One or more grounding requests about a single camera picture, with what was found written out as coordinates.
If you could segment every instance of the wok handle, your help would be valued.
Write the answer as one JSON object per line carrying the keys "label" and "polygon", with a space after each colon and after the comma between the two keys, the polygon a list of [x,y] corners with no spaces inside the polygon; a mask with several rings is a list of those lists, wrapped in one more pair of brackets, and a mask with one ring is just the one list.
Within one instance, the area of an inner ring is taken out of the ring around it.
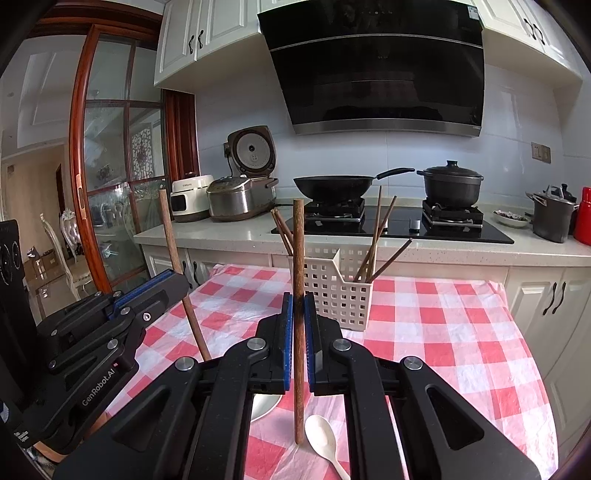
{"label": "wok handle", "polygon": [[382,180],[386,177],[391,177],[392,175],[400,175],[401,173],[411,173],[413,171],[414,168],[393,168],[392,170],[388,170],[376,175],[375,179]]}

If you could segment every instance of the white countertop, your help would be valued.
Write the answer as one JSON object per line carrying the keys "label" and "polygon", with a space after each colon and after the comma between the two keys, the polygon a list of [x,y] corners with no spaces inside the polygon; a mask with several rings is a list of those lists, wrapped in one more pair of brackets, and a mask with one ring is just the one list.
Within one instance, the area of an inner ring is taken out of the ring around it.
{"label": "white countertop", "polygon": [[[285,220],[291,217],[290,207],[280,207],[279,210]],[[591,267],[591,247],[572,237],[563,244],[555,244],[534,235],[531,227],[514,229],[500,225],[492,219],[491,213],[486,213],[485,219],[515,243],[502,245],[419,239],[410,245],[398,261],[450,265]],[[211,219],[190,223],[173,222],[179,248],[285,255],[281,237],[270,233],[274,228],[270,213],[241,222],[214,222]],[[134,238],[142,245],[166,246],[162,226],[139,233]],[[370,245],[371,240],[370,237],[356,236],[306,236],[308,243],[333,245]],[[400,238],[380,239],[378,260],[386,261],[405,241]]]}

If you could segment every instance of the black pot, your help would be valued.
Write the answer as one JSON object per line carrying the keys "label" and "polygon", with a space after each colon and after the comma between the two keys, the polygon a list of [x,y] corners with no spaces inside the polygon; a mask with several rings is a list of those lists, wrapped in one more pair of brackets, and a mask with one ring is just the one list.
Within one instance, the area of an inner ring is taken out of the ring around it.
{"label": "black pot", "polygon": [[425,193],[429,202],[452,208],[474,205],[484,180],[478,172],[458,167],[455,160],[448,160],[445,167],[431,167],[417,174],[425,179]]}

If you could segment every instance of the pot handle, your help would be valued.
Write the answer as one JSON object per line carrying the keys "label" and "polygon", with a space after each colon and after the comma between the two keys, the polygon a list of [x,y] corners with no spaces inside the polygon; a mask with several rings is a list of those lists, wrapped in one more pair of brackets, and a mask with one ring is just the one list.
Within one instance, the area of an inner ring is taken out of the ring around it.
{"label": "pot handle", "polygon": [[545,207],[548,206],[548,202],[546,202],[546,200],[542,197],[538,197],[535,193],[526,193],[526,195],[534,202],[538,202],[540,205],[543,205]]}
{"label": "pot handle", "polygon": [[265,183],[265,188],[270,189],[279,183],[279,179],[273,179],[269,183]]}
{"label": "pot handle", "polygon": [[414,168],[393,168],[392,170],[388,170],[382,173],[379,173],[375,176],[376,180],[382,180],[386,177],[391,177],[392,175],[400,175],[401,173],[411,173],[414,171]]}

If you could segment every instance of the light switch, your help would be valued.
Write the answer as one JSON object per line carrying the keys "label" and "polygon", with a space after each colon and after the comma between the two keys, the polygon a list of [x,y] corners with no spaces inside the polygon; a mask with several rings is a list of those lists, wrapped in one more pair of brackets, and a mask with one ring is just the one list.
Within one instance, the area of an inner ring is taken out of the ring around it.
{"label": "light switch", "polygon": [[552,154],[550,147],[545,145],[531,143],[531,157],[544,163],[552,163]]}

